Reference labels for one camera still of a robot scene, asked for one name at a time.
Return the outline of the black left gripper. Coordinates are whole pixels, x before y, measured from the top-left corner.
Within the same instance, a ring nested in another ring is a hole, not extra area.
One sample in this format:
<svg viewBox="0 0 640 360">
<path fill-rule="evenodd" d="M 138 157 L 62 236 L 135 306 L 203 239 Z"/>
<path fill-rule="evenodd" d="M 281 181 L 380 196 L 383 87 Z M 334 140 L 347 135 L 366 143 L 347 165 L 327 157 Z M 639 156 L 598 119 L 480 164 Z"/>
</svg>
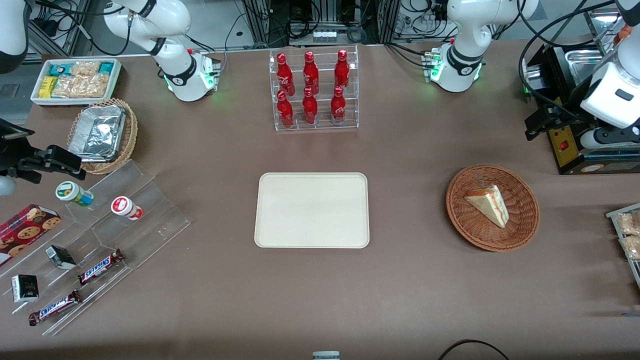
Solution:
<svg viewBox="0 0 640 360">
<path fill-rule="evenodd" d="M 527 141 L 533 141 L 541 134 L 557 135 L 560 130 L 577 127 L 577 134 L 581 135 L 587 130 L 595 129 L 601 125 L 600 121 L 589 112 L 580 107 L 590 88 L 590 80 L 583 80 L 579 85 L 569 88 L 564 80 L 559 83 L 553 83 L 549 89 L 549 96 L 552 100 L 558 100 L 561 105 L 575 116 L 569 116 L 564 112 L 560 112 L 559 125 L 555 125 L 550 129 L 550 123 L 554 118 L 553 105 L 539 106 L 530 116 L 525 119 L 525 137 Z"/>
</svg>

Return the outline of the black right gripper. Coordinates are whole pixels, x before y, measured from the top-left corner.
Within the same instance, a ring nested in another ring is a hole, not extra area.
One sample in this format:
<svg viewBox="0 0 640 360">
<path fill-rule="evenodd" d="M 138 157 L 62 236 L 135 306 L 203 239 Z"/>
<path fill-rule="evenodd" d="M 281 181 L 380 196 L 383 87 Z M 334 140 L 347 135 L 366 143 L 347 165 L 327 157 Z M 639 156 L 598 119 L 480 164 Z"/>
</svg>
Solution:
<svg viewBox="0 0 640 360">
<path fill-rule="evenodd" d="M 81 182 L 87 171 L 82 169 L 82 159 L 58 145 L 46 148 L 46 161 L 41 150 L 32 146 L 28 137 L 34 130 L 0 119 L 0 172 L 2 176 L 23 179 L 30 183 L 41 182 L 40 171 L 48 173 L 50 166 Z"/>
</svg>

